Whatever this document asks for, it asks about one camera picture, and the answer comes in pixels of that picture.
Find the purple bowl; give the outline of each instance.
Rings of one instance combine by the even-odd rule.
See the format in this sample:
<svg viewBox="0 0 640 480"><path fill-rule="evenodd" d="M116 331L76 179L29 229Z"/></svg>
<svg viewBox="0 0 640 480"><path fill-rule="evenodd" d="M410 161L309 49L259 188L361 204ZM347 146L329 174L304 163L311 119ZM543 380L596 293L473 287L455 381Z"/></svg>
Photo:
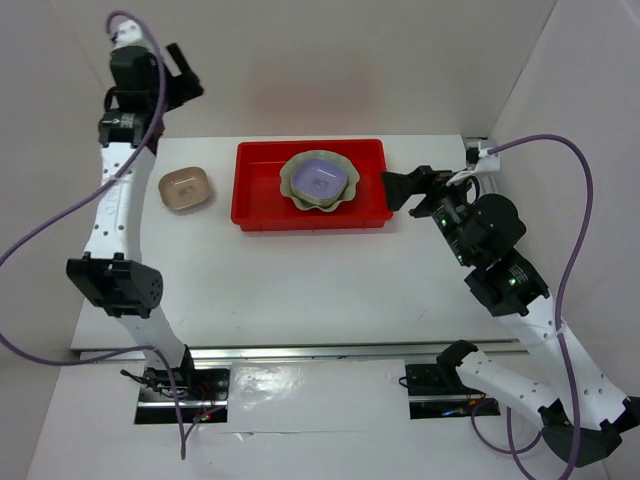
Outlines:
<svg viewBox="0 0 640 480"><path fill-rule="evenodd" d="M293 193L314 205L329 206L347 186L345 169L322 158L302 162L291 176Z"/></svg>

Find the cable connector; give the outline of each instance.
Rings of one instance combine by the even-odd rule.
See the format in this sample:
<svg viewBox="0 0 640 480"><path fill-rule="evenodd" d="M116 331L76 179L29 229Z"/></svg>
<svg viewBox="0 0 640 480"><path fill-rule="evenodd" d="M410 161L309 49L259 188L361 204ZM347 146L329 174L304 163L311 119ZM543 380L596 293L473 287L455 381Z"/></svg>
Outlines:
<svg viewBox="0 0 640 480"><path fill-rule="evenodd" d="M447 181L447 186L462 183L467 178L480 177L500 171L500 154L489 155L492 147L486 147L486 142L478 141L475 145L467 146L467 168L456 173Z"/></svg>

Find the red tray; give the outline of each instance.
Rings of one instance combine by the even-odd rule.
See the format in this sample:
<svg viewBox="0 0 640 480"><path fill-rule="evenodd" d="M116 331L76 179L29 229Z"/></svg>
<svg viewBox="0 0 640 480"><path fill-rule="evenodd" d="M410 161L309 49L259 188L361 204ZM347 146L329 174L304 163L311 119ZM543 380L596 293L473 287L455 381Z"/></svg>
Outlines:
<svg viewBox="0 0 640 480"><path fill-rule="evenodd" d="M307 150L344 155L360 173L356 197L331 213L298 210L280 193L280 169ZM391 218L380 173L386 170L380 140L247 142L238 145L231 221L244 232L379 228Z"/></svg>

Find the white cable clip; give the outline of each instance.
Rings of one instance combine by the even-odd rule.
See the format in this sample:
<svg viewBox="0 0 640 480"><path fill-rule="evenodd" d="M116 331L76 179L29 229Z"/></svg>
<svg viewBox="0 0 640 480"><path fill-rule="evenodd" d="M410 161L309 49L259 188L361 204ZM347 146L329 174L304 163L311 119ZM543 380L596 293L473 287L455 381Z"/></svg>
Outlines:
<svg viewBox="0 0 640 480"><path fill-rule="evenodd" d="M462 170L456 173L453 177L447 181L447 186L453 185L454 183L460 183L471 176L482 176L488 175L490 173L495 173L500 171L500 154L496 153L494 155L489 155L489 148L480 149L480 153L478 154L478 163L472 165L469 170L467 167L466 170Z"/></svg>
<svg viewBox="0 0 640 480"><path fill-rule="evenodd" d="M542 340L541 342L531 343L531 344L525 345L525 346L527 347L527 349L533 348L533 347L539 347L540 345L544 345L545 343L549 343L549 342L555 340L561 334L563 335L566 331L567 331L567 324L563 320L562 321L562 326L558 330L554 330L551 335L547 335L547 337L545 337L544 340Z"/></svg>

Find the white wall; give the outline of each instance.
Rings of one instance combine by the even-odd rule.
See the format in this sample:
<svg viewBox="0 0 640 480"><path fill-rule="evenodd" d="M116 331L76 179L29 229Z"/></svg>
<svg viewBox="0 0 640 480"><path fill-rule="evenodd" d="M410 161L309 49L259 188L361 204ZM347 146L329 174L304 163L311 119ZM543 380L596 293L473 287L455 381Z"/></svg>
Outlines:
<svg viewBox="0 0 640 480"><path fill-rule="evenodd" d="M555 0L53 0L105 86L106 14L177 41L205 98L169 136L487 134Z"/></svg>
<svg viewBox="0 0 640 480"><path fill-rule="evenodd" d="M0 249L76 202L99 178L102 88L45 0L6 0L0 19ZM84 211L18 252L0 271L0 329L30 352L68 352L80 297L65 262L82 252ZM26 476L58 369L0 348L2 478Z"/></svg>
<svg viewBox="0 0 640 480"><path fill-rule="evenodd" d="M552 132L582 148L595 182L590 233L567 294L565 318L603 370L640 395L640 22L623 0L560 0L493 136ZM504 155L502 193L529 233L521 242L556 288L575 241L584 177L571 152L534 144ZM637 478L640 431L607 461L611 478Z"/></svg>

